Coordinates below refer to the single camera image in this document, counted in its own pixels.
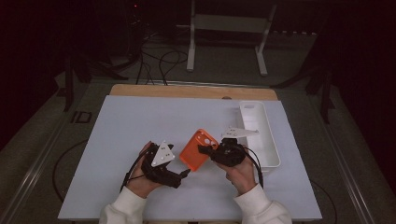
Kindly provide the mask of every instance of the wooden edge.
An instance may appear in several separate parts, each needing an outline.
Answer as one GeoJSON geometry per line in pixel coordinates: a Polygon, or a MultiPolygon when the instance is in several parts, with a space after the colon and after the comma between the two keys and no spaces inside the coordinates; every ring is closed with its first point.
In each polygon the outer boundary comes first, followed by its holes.
{"type": "Polygon", "coordinates": [[[233,100],[278,100],[275,91],[271,89],[201,86],[152,86],[116,84],[111,89],[110,95],[233,100]]]}

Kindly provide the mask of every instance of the dark background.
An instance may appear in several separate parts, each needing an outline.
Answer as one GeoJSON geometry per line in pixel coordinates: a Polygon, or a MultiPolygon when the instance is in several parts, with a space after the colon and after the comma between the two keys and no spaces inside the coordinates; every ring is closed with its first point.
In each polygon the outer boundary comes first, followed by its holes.
{"type": "MultiPolygon", "coordinates": [[[[175,24],[189,24],[188,1],[138,3],[146,22],[164,33],[172,35],[175,24]]],[[[214,10],[216,4],[203,4],[200,9],[214,10]]],[[[92,1],[3,1],[0,10],[0,148],[3,148],[57,91],[53,78],[64,70],[64,57],[70,46],[96,52],[93,55],[106,55],[108,46],[101,38],[92,38],[103,35],[92,1]]],[[[235,11],[235,7],[223,5],[221,10],[246,16],[255,13],[243,6],[235,11]]],[[[319,34],[308,57],[332,70],[332,84],[339,88],[395,192],[394,11],[395,6],[385,1],[282,2],[272,31],[319,34]]]]}

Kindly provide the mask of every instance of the hand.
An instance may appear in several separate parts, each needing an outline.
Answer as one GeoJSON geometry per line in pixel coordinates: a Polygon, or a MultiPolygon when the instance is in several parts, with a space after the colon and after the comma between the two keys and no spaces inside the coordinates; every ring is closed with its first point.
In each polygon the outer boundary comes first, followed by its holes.
{"type": "Polygon", "coordinates": [[[240,164],[234,167],[219,163],[217,163],[217,166],[227,173],[226,178],[233,183],[239,195],[247,193],[257,185],[254,179],[253,162],[248,157],[245,157],[240,164]]]}
{"type": "MultiPolygon", "coordinates": [[[[148,142],[140,151],[140,153],[142,153],[144,150],[149,148],[150,145],[151,142],[148,142]]],[[[131,179],[126,185],[126,188],[128,188],[131,192],[133,192],[134,194],[136,194],[141,198],[147,198],[153,190],[161,186],[161,184],[155,183],[144,176],[144,173],[141,169],[142,162],[144,159],[145,156],[143,156],[139,160],[139,162],[136,164],[136,167],[132,171],[130,178],[135,178],[135,179],[131,179]]]]}

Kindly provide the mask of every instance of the white object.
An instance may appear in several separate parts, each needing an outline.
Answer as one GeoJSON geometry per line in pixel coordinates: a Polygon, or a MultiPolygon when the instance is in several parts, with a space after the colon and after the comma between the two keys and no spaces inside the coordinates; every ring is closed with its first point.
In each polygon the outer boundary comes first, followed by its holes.
{"type": "Polygon", "coordinates": [[[247,136],[247,147],[256,153],[262,167],[262,174],[269,175],[279,167],[280,158],[264,104],[259,101],[242,101],[239,107],[244,128],[259,131],[258,135],[247,136]]]}
{"type": "Polygon", "coordinates": [[[267,18],[249,18],[249,17],[230,17],[220,15],[206,15],[195,13],[195,0],[191,1],[191,23],[190,23],[190,48],[187,60],[187,71],[194,70],[195,60],[195,30],[217,30],[229,32],[245,32],[262,34],[262,41],[255,48],[257,63],[260,69],[260,75],[268,75],[265,66],[262,51],[267,41],[272,20],[276,12],[276,5],[272,5],[271,11],[267,18]]]}
{"type": "Polygon", "coordinates": [[[172,153],[171,148],[166,144],[166,142],[163,141],[158,147],[157,154],[155,154],[151,166],[156,167],[162,165],[172,161],[174,158],[175,155],[172,153]]]}
{"type": "Polygon", "coordinates": [[[229,128],[227,129],[222,135],[222,138],[240,138],[240,137],[247,137],[251,135],[259,134],[259,130],[251,131],[246,129],[240,128],[229,128]]]}
{"type": "MultiPolygon", "coordinates": [[[[283,106],[279,101],[263,103],[282,159],[282,165],[264,177],[265,193],[271,200],[284,204],[293,220],[320,219],[318,203],[283,106]]],[[[220,139],[221,132],[228,127],[237,127],[238,113],[236,100],[107,96],[58,218],[99,218],[101,209],[117,199],[125,172],[148,141],[166,139],[172,142],[172,151],[177,155],[198,128],[220,139]]],[[[186,170],[186,165],[173,160],[167,168],[178,174],[186,170]]],[[[224,176],[224,171],[208,160],[197,172],[182,179],[178,189],[161,187],[152,191],[143,218],[240,220],[241,210],[233,200],[235,187],[224,176]]]]}

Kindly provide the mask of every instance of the person's right hand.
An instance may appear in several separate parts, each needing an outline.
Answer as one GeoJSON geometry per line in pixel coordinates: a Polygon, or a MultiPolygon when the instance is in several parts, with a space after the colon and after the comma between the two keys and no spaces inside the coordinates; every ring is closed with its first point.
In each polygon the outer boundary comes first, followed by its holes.
{"type": "Polygon", "coordinates": [[[226,172],[226,178],[233,183],[239,195],[250,191],[257,185],[254,179],[253,162],[248,157],[245,157],[240,164],[234,167],[219,163],[217,163],[217,166],[226,172]]]}

